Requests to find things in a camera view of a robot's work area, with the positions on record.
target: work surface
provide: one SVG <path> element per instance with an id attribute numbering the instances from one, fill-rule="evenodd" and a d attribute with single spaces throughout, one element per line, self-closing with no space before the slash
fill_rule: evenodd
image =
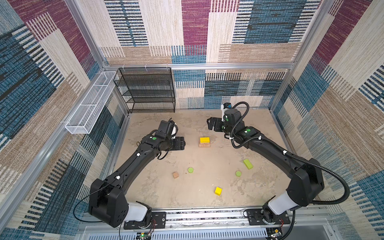
<path id="1" fill-rule="evenodd" d="M 244 147 L 234 149 L 224 133 L 208 130 L 207 119 L 220 116 L 220 110 L 132 114 L 115 170 L 136 150 L 136 142 L 157 129 L 161 120 L 175 121 L 177 136 L 185 138 L 186 146 L 183 151 L 169 152 L 163 160 L 152 160 L 129 188 L 127 200 L 157 208 L 246 206 L 262 205 L 282 193 L 290 179 L 278 167 Z M 267 109 L 251 109 L 244 121 L 285 147 Z M 199 147 L 199 137 L 210 137 L 211 147 Z M 246 168 L 244 159 L 249 159 L 252 169 Z M 188 173 L 188 167 L 194 172 Z M 241 177 L 235 175 L 237 170 Z M 174 179 L 173 172 L 180 176 Z M 221 196 L 215 195 L 216 187 L 223 189 Z"/>

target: black mesh shelf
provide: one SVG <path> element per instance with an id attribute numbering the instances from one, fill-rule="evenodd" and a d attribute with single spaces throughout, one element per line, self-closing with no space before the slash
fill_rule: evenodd
<path id="1" fill-rule="evenodd" d="M 120 68 L 115 81 L 131 113 L 174 113 L 170 68 Z"/>

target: yellow block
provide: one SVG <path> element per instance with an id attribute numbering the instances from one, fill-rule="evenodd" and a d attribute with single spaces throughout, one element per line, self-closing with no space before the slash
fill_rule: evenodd
<path id="1" fill-rule="evenodd" d="M 220 196 L 220 195 L 221 195 L 221 191 L 222 191 L 221 188 L 216 187 L 215 194 L 218 195 L 218 196 Z"/>
<path id="2" fill-rule="evenodd" d="M 200 143 L 209 143 L 209 137 L 201 137 Z"/>

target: green block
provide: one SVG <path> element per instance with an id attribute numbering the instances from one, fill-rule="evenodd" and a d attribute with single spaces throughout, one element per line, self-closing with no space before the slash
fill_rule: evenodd
<path id="1" fill-rule="evenodd" d="M 243 162 L 247 166 L 248 169 L 253 168 L 252 163 L 248 159 L 244 159 Z"/>

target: white wire basket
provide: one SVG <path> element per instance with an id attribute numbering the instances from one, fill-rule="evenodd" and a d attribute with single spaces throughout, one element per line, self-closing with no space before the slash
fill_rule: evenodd
<path id="1" fill-rule="evenodd" d="M 107 102 L 113 88 L 114 80 L 119 77 L 115 71 L 102 72 L 90 91 L 70 117 L 65 128 L 71 134 L 89 134 Z"/>

